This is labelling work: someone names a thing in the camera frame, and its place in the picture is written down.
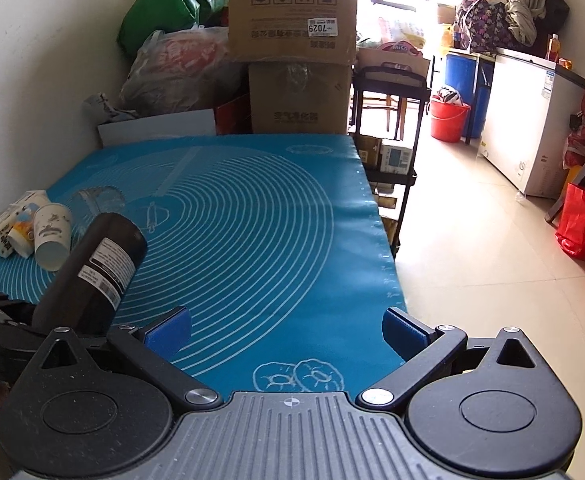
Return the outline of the black cylindrical cup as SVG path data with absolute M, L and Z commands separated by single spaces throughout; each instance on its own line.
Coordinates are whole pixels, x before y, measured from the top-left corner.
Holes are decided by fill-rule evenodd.
M 31 327 L 47 334 L 66 326 L 80 336 L 105 336 L 147 249 L 131 220 L 115 212 L 99 214 L 47 287 Z

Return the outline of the white printed paper cup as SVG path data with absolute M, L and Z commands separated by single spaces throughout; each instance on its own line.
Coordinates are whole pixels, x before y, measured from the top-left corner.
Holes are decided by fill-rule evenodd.
M 45 271 L 58 271 L 71 252 L 72 214 L 64 204 L 50 203 L 34 216 L 34 258 Z

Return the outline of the white printed carton box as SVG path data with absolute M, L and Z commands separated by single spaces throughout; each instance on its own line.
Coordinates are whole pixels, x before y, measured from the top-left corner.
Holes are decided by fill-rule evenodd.
M 44 190 L 27 191 L 23 194 L 23 196 L 18 198 L 15 203 L 10 204 L 3 212 L 0 213 L 0 257 L 7 258 L 12 254 L 18 255 L 12 249 L 12 246 L 10 246 L 8 240 L 8 233 L 14 225 L 18 214 L 20 214 L 21 211 L 30 209 L 30 211 L 32 211 L 35 216 L 38 208 L 41 208 L 49 202 L 50 200 L 48 199 L 47 193 Z

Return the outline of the blue silicone baking mat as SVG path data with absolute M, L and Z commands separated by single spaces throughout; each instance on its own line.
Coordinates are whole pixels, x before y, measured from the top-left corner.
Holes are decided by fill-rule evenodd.
M 148 252 L 117 321 L 192 316 L 173 358 L 223 396 L 356 394 L 399 367 L 403 308 L 385 228 L 347 136 L 189 136 L 105 148 L 48 191 L 113 186 Z

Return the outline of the white flat board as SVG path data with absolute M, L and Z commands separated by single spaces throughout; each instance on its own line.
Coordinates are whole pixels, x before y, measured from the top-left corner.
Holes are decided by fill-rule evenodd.
M 97 127 L 105 148 L 152 140 L 171 140 L 184 136 L 215 136 L 213 110 L 149 116 L 125 122 L 110 122 Z

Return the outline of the red plastic bucket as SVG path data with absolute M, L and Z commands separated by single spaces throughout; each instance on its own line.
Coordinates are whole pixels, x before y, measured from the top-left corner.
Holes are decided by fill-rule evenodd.
M 429 103 L 431 136 L 435 140 L 457 143 L 463 136 L 471 106 L 466 103 L 452 104 L 433 99 Z

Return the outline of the black wheeled utility cart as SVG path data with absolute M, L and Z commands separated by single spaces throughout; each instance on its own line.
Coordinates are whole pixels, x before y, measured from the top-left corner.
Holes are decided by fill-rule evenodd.
M 393 130 L 393 141 L 403 141 L 405 138 L 405 117 L 407 104 L 417 104 L 417 119 L 413 144 L 411 144 L 411 159 L 407 162 L 405 174 L 391 174 L 389 170 L 381 169 L 381 156 L 373 167 L 366 169 L 366 177 L 373 183 L 392 186 L 402 186 L 403 195 L 399 204 L 399 217 L 396 228 L 390 237 L 390 249 L 393 257 L 401 247 L 399 233 L 403 226 L 411 188 L 417 182 L 415 160 L 418 142 L 421 133 L 423 115 L 430 102 L 431 90 L 427 78 L 419 73 L 402 68 L 399 64 L 382 62 L 376 66 L 358 67 L 352 73 L 352 117 L 350 125 L 354 127 L 354 135 L 361 133 L 363 113 L 369 110 L 385 111 L 385 131 L 391 131 L 391 117 L 396 114 Z

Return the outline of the white chest freezer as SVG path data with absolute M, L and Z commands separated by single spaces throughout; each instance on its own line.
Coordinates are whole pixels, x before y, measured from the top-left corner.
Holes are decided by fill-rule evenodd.
M 572 70 L 499 49 L 479 153 L 521 194 L 559 197 L 563 146 L 584 93 L 585 78 Z

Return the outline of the blue plastic barrel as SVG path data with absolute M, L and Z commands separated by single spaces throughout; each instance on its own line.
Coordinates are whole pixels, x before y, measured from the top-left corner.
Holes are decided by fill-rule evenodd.
M 471 107 L 463 137 L 479 139 L 490 101 L 495 60 L 491 56 L 451 50 L 445 56 L 444 83 L 454 88 Z

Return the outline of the clear plastic bag red contents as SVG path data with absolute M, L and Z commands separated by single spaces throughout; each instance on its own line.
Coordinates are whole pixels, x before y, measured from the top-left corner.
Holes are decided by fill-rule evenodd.
M 140 116 L 206 110 L 236 98 L 244 71 L 230 56 L 226 27 L 156 30 L 138 49 L 119 101 Z

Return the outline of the lower cardboard box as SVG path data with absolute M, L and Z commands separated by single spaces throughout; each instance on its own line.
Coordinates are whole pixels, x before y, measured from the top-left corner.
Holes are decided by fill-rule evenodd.
M 347 132 L 350 66 L 264 62 L 249 65 L 255 133 Z

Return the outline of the cardboard box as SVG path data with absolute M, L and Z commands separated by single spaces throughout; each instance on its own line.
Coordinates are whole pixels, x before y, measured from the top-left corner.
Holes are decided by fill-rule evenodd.
M 347 132 L 350 66 L 264 62 L 249 65 L 255 133 Z
M 357 0 L 228 0 L 230 52 L 239 61 L 349 65 Z

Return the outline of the purple floral bag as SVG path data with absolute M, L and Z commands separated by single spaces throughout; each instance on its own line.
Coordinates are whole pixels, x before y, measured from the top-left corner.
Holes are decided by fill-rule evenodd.
M 516 47 L 506 16 L 505 0 L 460 0 L 456 21 L 463 50 L 494 55 Z

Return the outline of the green plastic bag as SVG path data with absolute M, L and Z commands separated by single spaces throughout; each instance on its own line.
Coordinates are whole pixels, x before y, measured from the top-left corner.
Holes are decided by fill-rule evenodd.
M 135 0 L 121 23 L 117 43 L 130 60 L 154 32 L 218 26 L 228 0 Z

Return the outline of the upper cardboard box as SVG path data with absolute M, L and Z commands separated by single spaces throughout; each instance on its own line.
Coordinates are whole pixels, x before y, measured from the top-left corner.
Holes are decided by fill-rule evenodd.
M 349 65 L 357 0 L 228 0 L 230 52 L 239 61 Z

